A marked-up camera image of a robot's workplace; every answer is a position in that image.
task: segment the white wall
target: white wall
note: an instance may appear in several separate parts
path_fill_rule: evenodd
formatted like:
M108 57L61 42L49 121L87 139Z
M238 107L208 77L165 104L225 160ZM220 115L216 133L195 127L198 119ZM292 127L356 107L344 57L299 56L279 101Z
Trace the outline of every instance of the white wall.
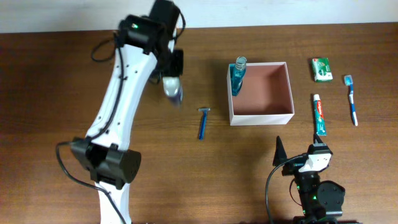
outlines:
M0 0L0 32L115 29L154 0ZM397 22L398 0L175 0L187 27Z

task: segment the open box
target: open box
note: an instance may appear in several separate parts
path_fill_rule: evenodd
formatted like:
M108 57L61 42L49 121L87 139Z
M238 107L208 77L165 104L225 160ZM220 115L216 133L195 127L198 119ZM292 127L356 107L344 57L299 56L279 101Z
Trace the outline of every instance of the open box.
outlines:
M247 63L238 96L232 96L230 64L227 74L230 125L287 124L294 115L286 62Z

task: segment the white tube cap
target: white tube cap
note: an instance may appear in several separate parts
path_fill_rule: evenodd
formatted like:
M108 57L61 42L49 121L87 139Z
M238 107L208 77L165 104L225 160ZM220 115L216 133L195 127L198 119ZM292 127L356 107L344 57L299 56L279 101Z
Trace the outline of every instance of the white tube cap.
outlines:
M319 98L319 95L318 94L314 94L313 95L313 100L315 101L315 100L321 100L321 98Z

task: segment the toothpaste tube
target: toothpaste tube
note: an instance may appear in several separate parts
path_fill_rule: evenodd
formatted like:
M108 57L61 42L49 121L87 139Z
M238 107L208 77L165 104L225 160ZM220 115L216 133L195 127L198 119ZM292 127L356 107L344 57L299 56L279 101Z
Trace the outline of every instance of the toothpaste tube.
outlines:
M313 96L313 105L315 108L315 126L319 136L326 136L325 120L323 119L323 109L321 99L318 94Z

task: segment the brown table surface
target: brown table surface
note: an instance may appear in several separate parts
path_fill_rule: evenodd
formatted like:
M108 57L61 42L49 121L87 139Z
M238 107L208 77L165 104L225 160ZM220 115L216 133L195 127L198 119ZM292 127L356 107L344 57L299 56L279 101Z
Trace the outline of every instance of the brown table surface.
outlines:
M90 51L110 31L0 35L0 216L2 223L99 223L98 193L69 180L54 146L83 137L96 116L113 69ZM276 136L288 156L306 152L314 130L312 93L320 94L333 151L322 180L346 189L341 220L398 220L398 24L272 26L186 30L183 106L172 107L162 85L148 84L130 148L142 153L131 184L134 222L266 222L264 187ZM295 115L287 125L230 126L228 64L287 62ZM315 83L308 59L328 57L334 80ZM352 124L352 74L359 126ZM206 136L198 140L208 106ZM72 174L90 181L71 152ZM275 173L270 205L275 219L302 209L289 196L292 177ZM293 189L293 196L298 198Z

